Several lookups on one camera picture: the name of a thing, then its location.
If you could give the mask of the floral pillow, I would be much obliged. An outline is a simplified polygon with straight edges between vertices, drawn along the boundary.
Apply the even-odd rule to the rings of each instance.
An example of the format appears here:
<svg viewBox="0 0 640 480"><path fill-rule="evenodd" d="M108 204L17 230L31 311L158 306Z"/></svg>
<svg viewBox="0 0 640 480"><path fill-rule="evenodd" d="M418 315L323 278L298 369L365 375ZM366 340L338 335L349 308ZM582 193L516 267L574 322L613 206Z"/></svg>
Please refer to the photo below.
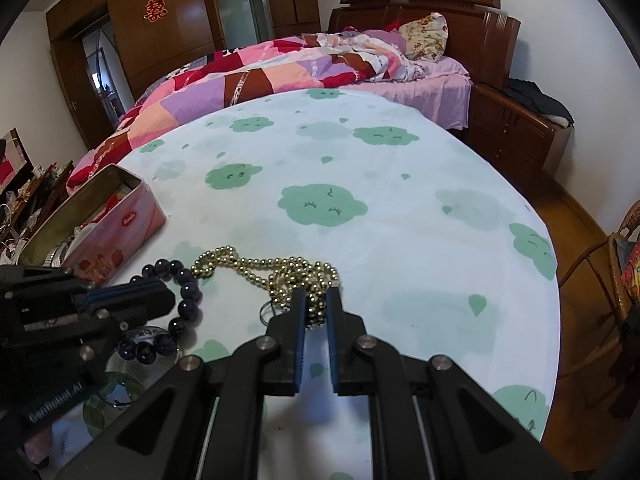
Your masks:
<svg viewBox="0 0 640 480"><path fill-rule="evenodd" d="M405 39L406 57L410 60L438 62L445 53L449 30L440 13L403 24L398 32Z"/></svg>

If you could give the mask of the cluttered side shelf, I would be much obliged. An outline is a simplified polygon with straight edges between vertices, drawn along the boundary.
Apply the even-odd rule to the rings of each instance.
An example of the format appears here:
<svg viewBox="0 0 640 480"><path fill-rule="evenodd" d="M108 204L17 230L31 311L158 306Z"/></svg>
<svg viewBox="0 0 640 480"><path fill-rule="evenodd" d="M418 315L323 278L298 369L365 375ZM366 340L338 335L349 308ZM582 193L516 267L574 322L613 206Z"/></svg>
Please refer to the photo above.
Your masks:
<svg viewBox="0 0 640 480"><path fill-rule="evenodd" d="M1 137L1 264L17 264L22 251L66 201L74 163L34 165L15 128Z"/></svg>

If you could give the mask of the wooden nightstand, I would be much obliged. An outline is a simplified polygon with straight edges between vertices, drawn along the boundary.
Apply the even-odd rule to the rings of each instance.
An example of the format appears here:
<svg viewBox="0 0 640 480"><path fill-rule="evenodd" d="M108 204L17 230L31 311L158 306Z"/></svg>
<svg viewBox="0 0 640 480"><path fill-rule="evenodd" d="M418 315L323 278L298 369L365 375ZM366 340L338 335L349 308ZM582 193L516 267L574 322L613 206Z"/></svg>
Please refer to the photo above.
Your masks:
<svg viewBox="0 0 640 480"><path fill-rule="evenodd" d="M547 191L573 131L493 88L471 90L470 148L527 198Z"/></svg>

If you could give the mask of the cloud pattern tablecloth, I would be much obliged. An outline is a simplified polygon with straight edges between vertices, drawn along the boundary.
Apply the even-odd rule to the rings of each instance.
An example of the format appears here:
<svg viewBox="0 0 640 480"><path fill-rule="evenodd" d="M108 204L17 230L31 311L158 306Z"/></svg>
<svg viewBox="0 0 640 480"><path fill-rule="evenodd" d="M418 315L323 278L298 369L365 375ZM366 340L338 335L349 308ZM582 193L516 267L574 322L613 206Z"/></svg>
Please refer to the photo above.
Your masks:
<svg viewBox="0 0 640 480"><path fill-rule="evenodd" d="M488 162L413 108L286 92L196 118L122 166L166 223L120 282L224 245L329 263L369 333L406 356L449 356L544 434L560 351L551 236Z"/></svg>

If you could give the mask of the dark clothes on nightstand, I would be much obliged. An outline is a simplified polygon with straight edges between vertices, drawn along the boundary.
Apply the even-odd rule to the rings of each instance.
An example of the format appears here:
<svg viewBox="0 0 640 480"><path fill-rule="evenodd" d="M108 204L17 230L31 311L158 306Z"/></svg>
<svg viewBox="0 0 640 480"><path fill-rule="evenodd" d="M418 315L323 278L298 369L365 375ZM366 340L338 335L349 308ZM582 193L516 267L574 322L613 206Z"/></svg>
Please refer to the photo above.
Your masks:
<svg viewBox="0 0 640 480"><path fill-rule="evenodd" d="M568 108L557 99L542 92L533 81L510 78L502 92L521 106L562 128L574 125L574 118Z"/></svg>

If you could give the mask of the pink bed sheet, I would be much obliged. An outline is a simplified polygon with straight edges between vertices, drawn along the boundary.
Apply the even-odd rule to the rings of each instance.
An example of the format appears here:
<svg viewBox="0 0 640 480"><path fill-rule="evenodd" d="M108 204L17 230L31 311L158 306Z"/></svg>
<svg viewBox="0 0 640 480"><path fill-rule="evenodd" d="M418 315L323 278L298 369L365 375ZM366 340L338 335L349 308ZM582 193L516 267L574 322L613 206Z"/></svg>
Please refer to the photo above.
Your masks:
<svg viewBox="0 0 640 480"><path fill-rule="evenodd" d="M413 81L379 81L348 84L342 90L374 93L408 107L446 130L469 127L473 83L469 72L454 58L419 61L423 77Z"/></svg>

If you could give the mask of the wooden wardrobe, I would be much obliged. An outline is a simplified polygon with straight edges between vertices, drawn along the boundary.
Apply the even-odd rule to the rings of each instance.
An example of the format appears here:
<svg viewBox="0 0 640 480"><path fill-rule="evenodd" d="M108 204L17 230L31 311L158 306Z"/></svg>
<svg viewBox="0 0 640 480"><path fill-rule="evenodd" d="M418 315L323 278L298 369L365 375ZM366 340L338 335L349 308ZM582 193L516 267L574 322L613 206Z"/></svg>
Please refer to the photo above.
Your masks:
<svg viewBox="0 0 640 480"><path fill-rule="evenodd" d="M87 148L181 65L320 28L318 0L164 0L168 14L155 23L143 18L147 1L60 0L46 14L54 67Z"/></svg>

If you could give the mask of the pink metal tin box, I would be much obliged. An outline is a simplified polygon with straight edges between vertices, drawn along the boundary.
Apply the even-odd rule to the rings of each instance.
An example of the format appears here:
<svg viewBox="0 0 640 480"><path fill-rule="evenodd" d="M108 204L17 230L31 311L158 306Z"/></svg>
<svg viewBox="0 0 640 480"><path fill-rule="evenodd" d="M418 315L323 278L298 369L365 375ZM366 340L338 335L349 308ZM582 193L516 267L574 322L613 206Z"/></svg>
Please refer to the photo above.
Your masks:
<svg viewBox="0 0 640 480"><path fill-rule="evenodd" d="M126 169L108 165L78 188L35 232L22 266L43 266L47 252L71 240L60 268L102 285L165 223L149 185Z"/></svg>

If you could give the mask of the patchwork pink quilt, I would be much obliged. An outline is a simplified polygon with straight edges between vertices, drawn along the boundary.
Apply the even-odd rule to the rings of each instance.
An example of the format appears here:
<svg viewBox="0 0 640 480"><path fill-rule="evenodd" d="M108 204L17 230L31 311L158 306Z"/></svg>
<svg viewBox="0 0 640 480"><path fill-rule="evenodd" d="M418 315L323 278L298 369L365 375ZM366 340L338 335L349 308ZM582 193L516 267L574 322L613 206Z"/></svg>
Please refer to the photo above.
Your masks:
<svg viewBox="0 0 640 480"><path fill-rule="evenodd" d="M317 32L254 44L160 84L84 157L66 182L67 192L75 193L102 168L117 164L136 148L233 105L360 81L413 81L423 74L423 67L409 60L404 50L362 32Z"/></svg>

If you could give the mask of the wooden bed with headboard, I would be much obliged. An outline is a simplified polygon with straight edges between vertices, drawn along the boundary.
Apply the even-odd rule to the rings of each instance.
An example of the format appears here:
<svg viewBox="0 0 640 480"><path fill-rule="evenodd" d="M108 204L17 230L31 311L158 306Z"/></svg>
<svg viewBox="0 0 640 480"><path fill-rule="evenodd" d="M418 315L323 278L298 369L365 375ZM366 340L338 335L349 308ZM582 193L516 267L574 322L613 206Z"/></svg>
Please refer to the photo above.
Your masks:
<svg viewBox="0 0 640 480"><path fill-rule="evenodd" d="M501 9L501 0L341 0L331 12L328 31L383 29L433 12L447 21L445 54L460 62L477 84L503 88L521 23Z"/></svg>

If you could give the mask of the thin green jade bangle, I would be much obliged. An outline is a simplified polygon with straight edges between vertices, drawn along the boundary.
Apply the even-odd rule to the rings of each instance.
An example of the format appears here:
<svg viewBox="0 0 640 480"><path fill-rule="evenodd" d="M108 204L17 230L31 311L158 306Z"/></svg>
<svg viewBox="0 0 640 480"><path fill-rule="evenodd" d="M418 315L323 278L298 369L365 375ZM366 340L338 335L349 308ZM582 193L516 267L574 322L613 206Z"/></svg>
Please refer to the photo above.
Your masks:
<svg viewBox="0 0 640 480"><path fill-rule="evenodd" d="M82 419L95 439L152 387L179 356L166 328L143 326L120 338L105 367L103 387L82 406Z"/></svg>

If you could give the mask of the red double happiness sticker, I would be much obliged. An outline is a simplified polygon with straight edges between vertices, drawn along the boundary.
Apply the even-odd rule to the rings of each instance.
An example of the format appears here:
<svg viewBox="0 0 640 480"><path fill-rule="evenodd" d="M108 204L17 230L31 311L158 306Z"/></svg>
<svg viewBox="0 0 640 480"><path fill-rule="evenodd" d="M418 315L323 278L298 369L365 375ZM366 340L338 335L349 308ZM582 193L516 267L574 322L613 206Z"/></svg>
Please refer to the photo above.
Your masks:
<svg viewBox="0 0 640 480"><path fill-rule="evenodd" d="M149 23L162 20L168 14L164 0L148 0L144 6L143 18Z"/></svg>

